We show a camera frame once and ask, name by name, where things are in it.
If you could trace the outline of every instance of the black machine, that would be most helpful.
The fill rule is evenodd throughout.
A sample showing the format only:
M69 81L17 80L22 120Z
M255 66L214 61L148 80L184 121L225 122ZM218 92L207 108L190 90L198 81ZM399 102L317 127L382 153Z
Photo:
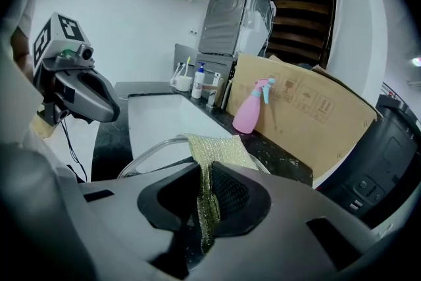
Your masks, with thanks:
M374 122L343 164L318 188L374 228L395 212L421 181L419 122L404 102L380 95Z

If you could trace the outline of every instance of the pink spray bottle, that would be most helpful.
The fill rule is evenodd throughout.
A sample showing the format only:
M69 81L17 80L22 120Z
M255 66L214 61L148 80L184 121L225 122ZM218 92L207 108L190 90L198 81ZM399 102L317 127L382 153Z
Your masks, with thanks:
M255 90L245 99L238 109L237 114L232 121L232 126L243 134L250 134L256 127L260 113L260 95L263 90L263 99L266 104L269 103L269 89L275 83L274 78L263 78L255 82Z

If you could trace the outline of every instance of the black wire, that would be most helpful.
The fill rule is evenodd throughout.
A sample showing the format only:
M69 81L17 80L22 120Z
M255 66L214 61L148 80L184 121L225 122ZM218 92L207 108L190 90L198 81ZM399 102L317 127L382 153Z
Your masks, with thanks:
M76 175L76 177L79 178L78 174L76 172L74 172L73 168L70 165L67 165L67 167Z
M67 130L67 124L66 124L66 121L65 121L65 120L61 120L61 121L60 121L60 123L61 123L61 126L62 126L62 128L63 128L64 134L66 135L67 144L68 144L68 150L69 150L69 152L70 152L70 156L72 156L73 161L74 161L75 163L78 163L78 164L80 165L80 167L82 168L82 171L83 171L83 172L84 172L84 174L85 174L85 179L86 179L85 181L87 182L87 175L86 175L85 168L84 168L84 166L81 164L81 162L79 161L78 156L76 156L76 153L74 152L73 147L72 147L72 144L71 144L71 142L70 142L70 138L69 138L69 136L68 136L68 130Z

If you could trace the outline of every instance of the cardboard sheet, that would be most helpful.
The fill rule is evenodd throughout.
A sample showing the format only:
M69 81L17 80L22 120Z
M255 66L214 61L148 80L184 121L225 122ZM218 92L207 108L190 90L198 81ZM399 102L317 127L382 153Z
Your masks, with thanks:
M322 70L240 55L227 111L235 115L261 78L275 78L256 131L313 169L316 179L360 140L381 114Z

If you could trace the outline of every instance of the faucet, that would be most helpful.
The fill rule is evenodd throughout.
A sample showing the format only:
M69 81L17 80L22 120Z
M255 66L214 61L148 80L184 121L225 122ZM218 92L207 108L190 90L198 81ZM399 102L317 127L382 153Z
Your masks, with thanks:
M202 89L210 90L208 103L206 106L209 108L219 108L221 106L222 88L224 85L224 79L221 78L220 73L214 73L212 84L203 84Z

